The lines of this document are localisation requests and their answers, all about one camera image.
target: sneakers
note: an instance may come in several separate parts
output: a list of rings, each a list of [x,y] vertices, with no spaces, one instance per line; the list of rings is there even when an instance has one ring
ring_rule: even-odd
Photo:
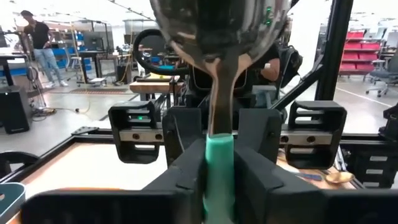
[[[68,84],[67,84],[66,82],[64,82],[64,81],[60,81],[60,86],[62,86],[62,87],[67,87]]]
[[[50,84],[46,85],[45,88],[54,88],[55,82],[50,82]]]

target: black box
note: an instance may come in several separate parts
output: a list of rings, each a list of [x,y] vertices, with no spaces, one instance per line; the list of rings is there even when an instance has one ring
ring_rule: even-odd
[[[23,87],[0,88],[0,120],[8,134],[29,131],[32,124],[32,108]]]

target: red storage bin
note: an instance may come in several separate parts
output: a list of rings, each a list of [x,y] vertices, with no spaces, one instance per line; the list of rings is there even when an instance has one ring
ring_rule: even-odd
[[[362,49],[379,50],[380,44],[379,43],[362,43]]]
[[[361,43],[351,43],[348,42],[344,45],[344,49],[361,49]]]
[[[359,59],[359,57],[357,53],[344,52],[343,59]]]
[[[377,54],[374,53],[360,53],[359,59],[364,60],[377,60]]]
[[[364,70],[364,71],[373,71],[374,70],[374,66],[373,65],[369,65],[369,64],[357,64],[356,65],[356,69],[358,70]]]
[[[356,70],[354,63],[341,63],[340,70]]]
[[[363,38],[364,32],[348,32],[347,39],[350,38]]]

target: black cable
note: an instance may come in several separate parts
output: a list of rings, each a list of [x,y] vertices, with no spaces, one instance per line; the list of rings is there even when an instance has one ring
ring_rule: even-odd
[[[159,36],[162,37],[162,33],[158,29],[146,29],[141,31],[137,36],[136,39],[134,40],[134,43],[132,45],[132,54],[134,58],[136,59],[137,63],[139,63],[144,69],[149,70],[152,73],[156,73],[158,75],[186,75],[189,73],[189,68],[176,68],[176,69],[163,69],[163,68],[158,68],[155,67],[149,63],[147,63],[145,60],[142,59],[141,53],[139,51],[139,45],[141,41],[148,36]]]

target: black metal frame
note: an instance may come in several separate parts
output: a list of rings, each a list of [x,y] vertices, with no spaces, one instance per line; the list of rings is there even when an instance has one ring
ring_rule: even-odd
[[[272,108],[281,110],[316,81],[318,84],[315,100],[333,100],[353,2],[354,0],[333,0],[323,57],[318,59],[303,81]]]
[[[57,155],[68,149],[75,143],[98,143],[98,144],[114,144],[112,130],[110,129],[93,129],[85,134],[73,134],[62,141],[45,154],[41,155],[40,158],[34,164],[24,164],[20,168],[14,170],[10,174],[0,179],[1,183],[6,182],[20,182],[26,177],[34,173],[37,169],[42,167],[44,164],[51,161]]]

